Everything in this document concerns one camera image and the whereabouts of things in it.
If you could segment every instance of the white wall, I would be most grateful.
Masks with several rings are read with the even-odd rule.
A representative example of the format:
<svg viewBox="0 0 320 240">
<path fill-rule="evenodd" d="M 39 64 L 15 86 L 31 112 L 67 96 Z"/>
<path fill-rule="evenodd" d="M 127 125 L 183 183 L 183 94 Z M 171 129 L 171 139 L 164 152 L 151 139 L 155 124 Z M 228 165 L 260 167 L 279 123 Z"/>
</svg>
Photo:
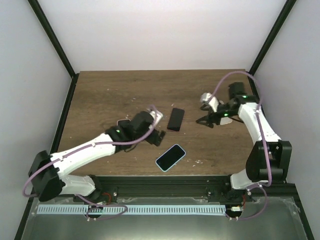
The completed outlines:
<svg viewBox="0 0 320 240">
<path fill-rule="evenodd" d="M 256 73 L 266 117 L 292 144 L 295 183 L 315 239 L 320 239 L 320 1 L 297 1 Z"/>
<path fill-rule="evenodd" d="M 249 69 L 285 0 L 40 0 L 75 71 Z"/>
<path fill-rule="evenodd" d="M 26 0 L 0 0 L 0 239 L 26 207 L 35 155 L 50 150 L 71 82 Z"/>
</svg>

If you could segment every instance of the gray floor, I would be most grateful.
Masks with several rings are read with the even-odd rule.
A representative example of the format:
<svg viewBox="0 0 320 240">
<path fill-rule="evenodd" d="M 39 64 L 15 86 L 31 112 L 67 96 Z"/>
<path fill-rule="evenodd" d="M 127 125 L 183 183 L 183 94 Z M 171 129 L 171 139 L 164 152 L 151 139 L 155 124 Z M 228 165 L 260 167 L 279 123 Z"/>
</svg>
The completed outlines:
<svg viewBox="0 0 320 240">
<path fill-rule="evenodd" d="M 245 216 L 263 206 L 247 203 Z M 298 209 L 291 199 L 269 198 L 266 211 L 252 220 L 224 216 L 127 215 L 87 222 L 83 215 L 30 216 L 24 240 L 304 240 Z"/>
</svg>

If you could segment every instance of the black metal frame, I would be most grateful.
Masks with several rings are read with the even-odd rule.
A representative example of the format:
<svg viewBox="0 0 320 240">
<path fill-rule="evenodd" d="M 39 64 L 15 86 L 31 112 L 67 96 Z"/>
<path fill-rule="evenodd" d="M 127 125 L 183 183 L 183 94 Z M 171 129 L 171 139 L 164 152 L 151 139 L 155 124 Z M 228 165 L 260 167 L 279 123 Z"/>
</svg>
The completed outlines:
<svg viewBox="0 0 320 240">
<path fill-rule="evenodd" d="M 267 36 L 258 56 L 256 57 L 249 73 L 254 75 L 267 54 L 270 46 L 280 31 L 283 23 L 289 15 L 291 9 L 297 0 L 287 0 L 284 4 L 282 11 L 276 19 L 269 35 Z M 63 62 L 66 70 L 71 77 L 71 84 L 67 94 L 67 98 L 63 107 L 61 118 L 57 127 L 54 141 L 51 148 L 51 153 L 56 152 L 59 147 L 63 129 L 68 116 L 70 104 L 76 84 L 78 81 L 79 73 L 76 74 L 73 70 L 62 46 L 60 45 L 53 29 L 50 26 L 41 6 L 37 0 L 28 0 L 35 15 L 39 19 L 43 29 L 52 42 L 56 52 L 58 53 L 61 61 Z M 249 78 L 252 93 L 259 97 L 255 83 Z M 210 189 L 223 188 L 227 182 L 228 176 L 123 176 L 123 177 L 98 177 L 102 186 L 106 188 L 113 187 L 117 189 L 118 197 L 203 197 L 207 196 L 210 201 L 208 192 Z M 300 218 L 303 223 L 304 230 L 309 240 L 313 240 L 313 234 L 308 223 L 304 208 L 301 204 L 296 186 L 290 183 L 273 183 L 272 186 L 265 188 L 267 194 L 271 197 L 293 197 L 296 205 L 300 208 Z M 260 197 L 262 193 L 259 190 L 252 190 L 252 196 Z M 29 198 L 27 206 L 22 216 L 22 220 L 18 227 L 15 240 L 20 240 L 26 226 L 26 222 L 30 213 L 33 198 Z M 229 201 L 220 201 L 221 204 L 230 204 Z"/>
</svg>

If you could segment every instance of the wooden table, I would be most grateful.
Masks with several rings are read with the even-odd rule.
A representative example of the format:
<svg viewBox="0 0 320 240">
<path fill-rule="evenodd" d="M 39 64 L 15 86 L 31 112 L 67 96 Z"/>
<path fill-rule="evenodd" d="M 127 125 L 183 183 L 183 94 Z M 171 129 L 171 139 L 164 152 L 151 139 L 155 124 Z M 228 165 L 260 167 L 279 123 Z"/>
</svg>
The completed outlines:
<svg viewBox="0 0 320 240">
<path fill-rule="evenodd" d="M 246 126 L 233 121 L 213 129 L 196 124 L 207 112 L 200 110 L 200 96 L 212 93 L 231 70 L 84 71 L 79 75 L 59 151 L 87 142 L 117 120 L 133 118 L 154 104 L 164 114 L 157 129 L 166 130 L 172 108 L 185 110 L 180 132 L 169 132 L 156 147 L 141 142 L 130 152 L 119 152 L 91 162 L 75 175 L 228 175 L 245 168 L 253 143 Z M 217 97 L 228 101 L 228 85 L 240 81 L 251 93 L 245 75 L 231 75 Z M 155 160 L 179 144 L 186 156 L 163 173 Z"/>
</svg>

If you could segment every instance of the brown wood surface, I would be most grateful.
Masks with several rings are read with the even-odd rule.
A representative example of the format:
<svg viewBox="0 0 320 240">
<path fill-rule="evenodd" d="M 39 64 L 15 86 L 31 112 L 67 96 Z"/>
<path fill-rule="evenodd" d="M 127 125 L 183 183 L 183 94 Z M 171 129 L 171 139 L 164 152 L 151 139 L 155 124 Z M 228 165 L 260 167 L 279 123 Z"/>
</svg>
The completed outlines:
<svg viewBox="0 0 320 240">
<path fill-rule="evenodd" d="M 153 70 L 81 72 L 65 123 L 59 151 L 85 143 L 117 120 L 131 119 L 154 104 L 164 114 L 157 129 L 166 130 L 172 108 L 185 110 L 180 132 L 169 132 L 159 147 L 140 143 L 131 152 L 119 152 L 91 162 L 75 175 L 226 175 L 244 169 L 253 143 L 246 126 L 233 121 L 213 129 L 196 124 L 207 114 L 201 111 L 200 96 L 213 92 L 218 81 L 230 70 Z M 217 97 L 228 101 L 228 85 L 245 83 L 244 75 L 231 75 Z M 172 145 L 179 144 L 186 156 L 163 173 L 155 160 Z"/>
</svg>

